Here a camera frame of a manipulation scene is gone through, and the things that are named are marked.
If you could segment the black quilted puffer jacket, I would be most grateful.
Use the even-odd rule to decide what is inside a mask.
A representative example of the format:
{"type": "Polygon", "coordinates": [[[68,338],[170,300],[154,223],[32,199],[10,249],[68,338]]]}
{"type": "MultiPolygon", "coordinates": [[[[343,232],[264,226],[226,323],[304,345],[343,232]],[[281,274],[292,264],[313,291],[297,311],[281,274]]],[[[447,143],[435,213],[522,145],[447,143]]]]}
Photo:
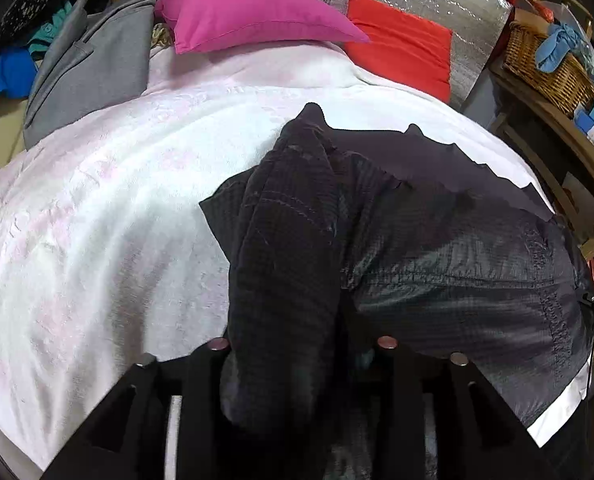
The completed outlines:
{"type": "Polygon", "coordinates": [[[351,330],[465,353],[525,424],[589,356],[570,231],[532,186],[419,128],[336,130],[310,103],[201,211],[230,265],[234,422],[310,412],[351,330]]]}

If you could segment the white bed cover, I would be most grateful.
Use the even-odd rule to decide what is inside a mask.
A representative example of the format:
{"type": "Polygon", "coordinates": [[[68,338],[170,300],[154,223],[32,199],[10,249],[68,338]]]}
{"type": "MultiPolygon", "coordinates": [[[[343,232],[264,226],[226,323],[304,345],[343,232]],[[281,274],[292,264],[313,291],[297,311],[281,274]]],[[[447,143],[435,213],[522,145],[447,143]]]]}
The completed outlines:
{"type": "Polygon", "coordinates": [[[0,445],[45,468],[143,352],[176,358],[225,324],[227,263],[199,209],[309,102],[336,127],[402,130],[525,162],[437,99],[321,44],[156,50],[143,96],[58,130],[0,170],[0,445]]]}

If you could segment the wooden shelf unit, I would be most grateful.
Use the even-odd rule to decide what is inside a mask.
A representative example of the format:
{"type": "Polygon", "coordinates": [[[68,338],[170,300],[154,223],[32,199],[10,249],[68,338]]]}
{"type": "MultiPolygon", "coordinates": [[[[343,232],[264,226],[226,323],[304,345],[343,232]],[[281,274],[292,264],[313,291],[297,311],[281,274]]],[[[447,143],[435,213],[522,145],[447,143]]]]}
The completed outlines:
{"type": "Polygon", "coordinates": [[[594,145],[541,94],[503,67],[489,66],[498,110],[489,131],[535,171],[582,255],[594,257],[594,145]]]}

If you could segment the wicker basket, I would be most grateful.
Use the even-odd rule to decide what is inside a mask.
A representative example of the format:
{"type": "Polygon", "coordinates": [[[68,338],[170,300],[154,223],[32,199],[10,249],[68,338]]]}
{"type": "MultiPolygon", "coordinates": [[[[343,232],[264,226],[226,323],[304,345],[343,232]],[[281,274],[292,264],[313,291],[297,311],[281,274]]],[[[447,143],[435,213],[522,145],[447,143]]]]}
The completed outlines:
{"type": "Polygon", "coordinates": [[[568,117],[594,105],[594,84],[582,63],[535,27],[511,24],[502,66],[568,117]]]}

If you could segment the grey garment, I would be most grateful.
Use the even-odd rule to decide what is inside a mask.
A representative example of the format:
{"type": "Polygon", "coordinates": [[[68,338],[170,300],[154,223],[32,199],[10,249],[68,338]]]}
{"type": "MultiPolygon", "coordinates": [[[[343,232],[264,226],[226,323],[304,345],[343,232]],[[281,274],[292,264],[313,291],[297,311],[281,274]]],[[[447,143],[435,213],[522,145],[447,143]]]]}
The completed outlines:
{"type": "Polygon", "coordinates": [[[26,148],[146,89],[156,0],[117,0],[95,14],[87,3],[76,0],[40,65],[21,128],[26,148]]]}

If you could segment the blue garment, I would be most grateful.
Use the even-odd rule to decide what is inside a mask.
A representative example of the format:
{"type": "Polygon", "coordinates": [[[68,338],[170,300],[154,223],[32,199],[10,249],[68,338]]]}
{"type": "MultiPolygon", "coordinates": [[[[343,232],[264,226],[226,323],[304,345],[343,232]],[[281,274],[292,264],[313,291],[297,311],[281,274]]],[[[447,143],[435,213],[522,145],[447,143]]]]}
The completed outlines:
{"type": "Polygon", "coordinates": [[[0,95],[24,99],[30,94],[38,73],[30,52],[25,48],[8,48],[0,53],[0,95]]]}

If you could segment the light blue cloth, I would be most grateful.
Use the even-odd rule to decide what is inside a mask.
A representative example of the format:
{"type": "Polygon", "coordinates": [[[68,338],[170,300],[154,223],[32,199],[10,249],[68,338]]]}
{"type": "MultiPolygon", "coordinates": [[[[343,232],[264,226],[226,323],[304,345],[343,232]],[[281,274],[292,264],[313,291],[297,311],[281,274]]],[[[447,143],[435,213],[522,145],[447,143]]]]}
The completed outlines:
{"type": "Polygon", "coordinates": [[[570,52],[582,52],[586,40],[578,30],[565,23],[551,24],[548,36],[535,51],[535,66],[542,73],[552,74],[570,52]]]}

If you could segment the red pillow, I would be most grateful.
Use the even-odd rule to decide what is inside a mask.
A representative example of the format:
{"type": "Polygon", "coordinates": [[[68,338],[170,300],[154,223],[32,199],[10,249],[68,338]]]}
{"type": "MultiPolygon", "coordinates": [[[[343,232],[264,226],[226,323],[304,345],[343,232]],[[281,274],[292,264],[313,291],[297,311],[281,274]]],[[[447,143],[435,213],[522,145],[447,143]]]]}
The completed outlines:
{"type": "Polygon", "coordinates": [[[376,0],[348,0],[347,18],[369,37],[344,45],[355,65],[450,101],[451,29],[376,0]]]}

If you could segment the teal garment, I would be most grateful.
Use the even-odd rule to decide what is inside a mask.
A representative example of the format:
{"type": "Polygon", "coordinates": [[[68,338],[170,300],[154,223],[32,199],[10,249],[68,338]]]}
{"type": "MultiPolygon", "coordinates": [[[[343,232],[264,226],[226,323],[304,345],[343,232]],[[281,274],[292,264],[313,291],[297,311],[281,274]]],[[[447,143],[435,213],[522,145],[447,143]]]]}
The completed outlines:
{"type": "Polygon", "coordinates": [[[26,41],[26,48],[33,61],[39,61],[47,54],[48,49],[59,35],[64,26],[66,18],[71,13],[73,5],[67,1],[62,9],[52,15],[47,21],[29,36],[26,41]]]}

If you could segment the magenta pillow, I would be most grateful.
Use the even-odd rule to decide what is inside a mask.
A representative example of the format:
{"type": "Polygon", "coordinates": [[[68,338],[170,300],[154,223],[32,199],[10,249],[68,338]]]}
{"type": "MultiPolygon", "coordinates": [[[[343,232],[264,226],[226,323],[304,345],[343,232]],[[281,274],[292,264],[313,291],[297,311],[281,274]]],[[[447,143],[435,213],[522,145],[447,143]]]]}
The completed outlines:
{"type": "Polygon", "coordinates": [[[322,0],[157,0],[175,52],[213,52],[276,41],[367,42],[369,37],[322,0]]]}

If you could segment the black white speckled garment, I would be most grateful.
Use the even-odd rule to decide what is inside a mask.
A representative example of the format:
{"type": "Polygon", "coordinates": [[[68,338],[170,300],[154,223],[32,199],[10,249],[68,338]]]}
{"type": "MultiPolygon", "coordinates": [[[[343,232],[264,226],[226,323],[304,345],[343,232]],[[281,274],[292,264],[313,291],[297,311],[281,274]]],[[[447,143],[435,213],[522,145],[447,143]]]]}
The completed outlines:
{"type": "Polygon", "coordinates": [[[0,21],[0,44],[17,40],[46,12],[52,0],[14,0],[0,21]]]}

